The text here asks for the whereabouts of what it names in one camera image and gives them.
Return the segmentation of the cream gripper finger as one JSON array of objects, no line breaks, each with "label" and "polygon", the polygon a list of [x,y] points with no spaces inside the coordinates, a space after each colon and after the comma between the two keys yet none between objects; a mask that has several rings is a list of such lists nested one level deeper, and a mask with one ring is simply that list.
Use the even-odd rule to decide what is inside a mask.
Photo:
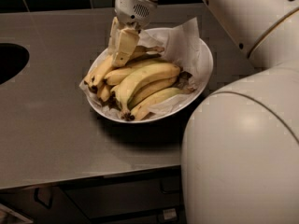
[{"label": "cream gripper finger", "polygon": [[116,32],[114,39],[114,50],[112,53],[112,65],[123,67],[129,61],[139,41],[138,31],[123,28]]},{"label": "cream gripper finger", "polygon": [[111,23],[111,29],[110,29],[110,35],[109,35],[108,47],[107,47],[107,52],[109,54],[112,54],[115,50],[116,38],[121,28],[122,26],[119,23],[118,18],[114,17]]}]

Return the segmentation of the white rounded gripper body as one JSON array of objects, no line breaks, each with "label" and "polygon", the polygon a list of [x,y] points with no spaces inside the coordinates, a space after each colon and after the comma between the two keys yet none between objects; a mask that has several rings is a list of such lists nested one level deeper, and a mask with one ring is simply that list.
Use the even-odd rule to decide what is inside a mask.
[{"label": "white rounded gripper body", "polygon": [[135,28],[144,28],[157,8],[158,0],[115,0],[115,12],[119,21]]}]

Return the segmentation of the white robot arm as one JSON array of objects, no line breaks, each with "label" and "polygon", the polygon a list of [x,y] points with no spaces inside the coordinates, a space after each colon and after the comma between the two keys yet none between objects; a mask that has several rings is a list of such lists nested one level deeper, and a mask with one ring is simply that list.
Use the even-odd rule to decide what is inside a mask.
[{"label": "white robot arm", "polygon": [[187,123],[187,223],[299,224],[299,0],[202,1],[258,72]]}]

